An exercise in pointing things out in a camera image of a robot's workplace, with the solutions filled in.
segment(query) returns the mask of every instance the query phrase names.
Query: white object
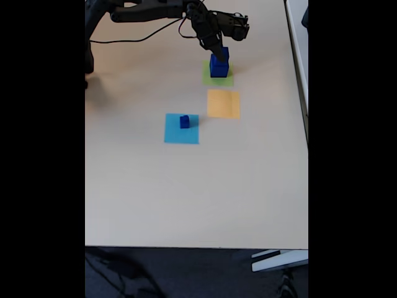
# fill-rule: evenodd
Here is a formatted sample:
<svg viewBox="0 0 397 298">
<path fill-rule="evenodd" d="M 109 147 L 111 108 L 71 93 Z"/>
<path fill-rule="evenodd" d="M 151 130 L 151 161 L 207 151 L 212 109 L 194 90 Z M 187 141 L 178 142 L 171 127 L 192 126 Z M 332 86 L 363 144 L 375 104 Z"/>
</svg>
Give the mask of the white object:
<svg viewBox="0 0 397 298">
<path fill-rule="evenodd" d="M 251 258 L 257 258 L 259 256 L 265 256 L 268 255 L 269 253 L 275 253 L 276 251 L 279 251 L 280 253 L 287 253 L 291 250 L 265 250 L 265 251 L 261 251 L 260 253 L 255 253 L 251 256 Z"/>
<path fill-rule="evenodd" d="M 283 250 L 281 254 L 271 258 L 264 259 L 252 264 L 252 271 L 262 271 L 278 268 L 280 266 L 293 266 L 294 264 L 302 262 L 308 263 L 309 251 L 308 250 Z"/>
<path fill-rule="evenodd" d="M 308 0 L 287 0 L 285 5 L 305 96 L 306 110 L 309 114 L 309 34 L 302 25 L 302 19 L 309 3 Z"/>
<path fill-rule="evenodd" d="M 232 88 L 202 84 L 211 53 L 178 24 L 141 43 L 92 44 L 86 245 L 308 248 L 308 148 L 284 4 L 205 4 L 249 16 L 246 40 L 223 39 Z M 139 39 L 170 21 L 106 15 L 92 39 Z M 239 91 L 240 120 L 206 116 L 212 88 Z M 200 144 L 164 143 L 166 113 L 198 114 Z"/>
</svg>

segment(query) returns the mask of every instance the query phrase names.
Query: blue cube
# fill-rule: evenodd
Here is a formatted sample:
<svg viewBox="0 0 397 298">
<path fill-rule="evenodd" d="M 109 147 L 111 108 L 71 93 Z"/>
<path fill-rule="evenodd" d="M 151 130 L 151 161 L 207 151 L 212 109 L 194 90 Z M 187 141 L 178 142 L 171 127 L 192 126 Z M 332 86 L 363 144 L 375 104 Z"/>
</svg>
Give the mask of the blue cube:
<svg viewBox="0 0 397 298">
<path fill-rule="evenodd" d="M 211 78 L 226 78 L 229 72 L 229 48 L 222 47 L 222 53 L 226 61 L 221 62 L 218 58 L 211 54 L 210 73 Z"/>
<path fill-rule="evenodd" d="M 188 129 L 190 127 L 189 116 L 188 115 L 180 116 L 179 123 L 182 129 Z"/>
</svg>

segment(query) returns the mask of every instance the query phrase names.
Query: robotic arm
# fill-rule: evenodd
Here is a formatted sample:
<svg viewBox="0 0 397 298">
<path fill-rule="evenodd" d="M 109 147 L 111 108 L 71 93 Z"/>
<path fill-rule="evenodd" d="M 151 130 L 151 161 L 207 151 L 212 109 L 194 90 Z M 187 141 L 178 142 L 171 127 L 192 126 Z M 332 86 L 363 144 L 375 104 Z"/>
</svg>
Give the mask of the robotic arm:
<svg viewBox="0 0 397 298">
<path fill-rule="evenodd" d="M 125 2 L 135 6 L 124 7 Z M 220 61 L 222 54 L 222 34 L 241 41 L 247 37 L 248 16 L 209 11 L 200 0 L 86 0 L 86 35 L 85 35 L 85 72 L 94 71 L 89 39 L 99 21 L 106 12 L 116 23 L 148 22 L 163 18 L 191 20 L 200 45 L 210 50 Z"/>
</svg>

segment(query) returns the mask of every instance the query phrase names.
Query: stacked blue cubes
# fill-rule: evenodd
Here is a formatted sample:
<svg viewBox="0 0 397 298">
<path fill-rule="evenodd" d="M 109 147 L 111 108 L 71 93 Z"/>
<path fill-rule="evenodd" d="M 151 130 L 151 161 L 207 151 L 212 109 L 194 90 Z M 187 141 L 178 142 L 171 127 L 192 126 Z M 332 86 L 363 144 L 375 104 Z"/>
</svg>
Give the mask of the stacked blue cubes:
<svg viewBox="0 0 397 298">
<path fill-rule="evenodd" d="M 226 61 L 219 61 L 214 54 L 211 54 L 210 72 L 211 78 L 227 78 L 229 72 L 229 48 L 222 47 L 223 56 Z"/>
</svg>

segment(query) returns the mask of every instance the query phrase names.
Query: gray carpet floor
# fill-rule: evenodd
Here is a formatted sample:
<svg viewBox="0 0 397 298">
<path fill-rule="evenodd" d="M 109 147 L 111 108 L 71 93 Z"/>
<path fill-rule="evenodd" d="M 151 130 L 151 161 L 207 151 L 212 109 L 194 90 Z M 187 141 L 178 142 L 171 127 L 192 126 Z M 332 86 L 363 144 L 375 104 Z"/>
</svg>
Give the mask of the gray carpet floor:
<svg viewBox="0 0 397 298">
<path fill-rule="evenodd" d="M 253 273 L 249 258 L 239 250 L 182 248 L 106 248 L 139 263 L 156 280 L 167 298 L 277 298 L 281 270 Z M 121 285 L 117 274 L 88 255 L 94 266 Z M 308 297 L 308 265 L 292 268 L 299 298 Z M 152 289 L 145 279 L 124 279 L 127 294 Z M 86 297 L 117 298 L 118 292 L 86 262 Z"/>
</svg>

